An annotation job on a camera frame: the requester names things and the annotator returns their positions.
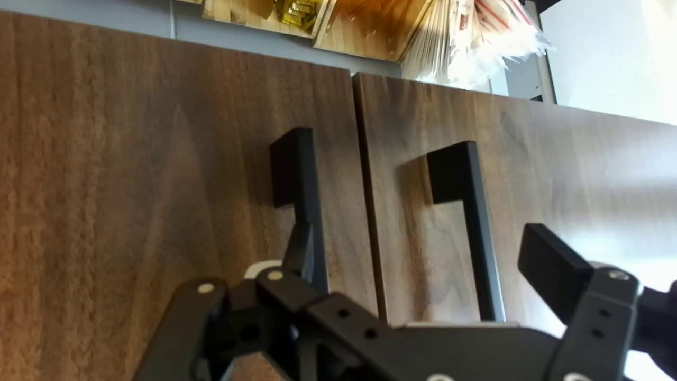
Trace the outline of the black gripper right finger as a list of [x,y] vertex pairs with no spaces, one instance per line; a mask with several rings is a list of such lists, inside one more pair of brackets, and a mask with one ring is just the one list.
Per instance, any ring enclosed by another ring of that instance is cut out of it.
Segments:
[[593,279],[594,268],[545,225],[528,222],[523,230],[519,271],[547,310],[566,324]]

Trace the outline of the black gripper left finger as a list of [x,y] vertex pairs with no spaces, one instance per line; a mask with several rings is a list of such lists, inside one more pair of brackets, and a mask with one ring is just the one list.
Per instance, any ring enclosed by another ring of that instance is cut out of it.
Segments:
[[298,222],[280,261],[253,266],[253,290],[261,297],[324,297],[324,249],[314,241],[314,235],[312,225]]

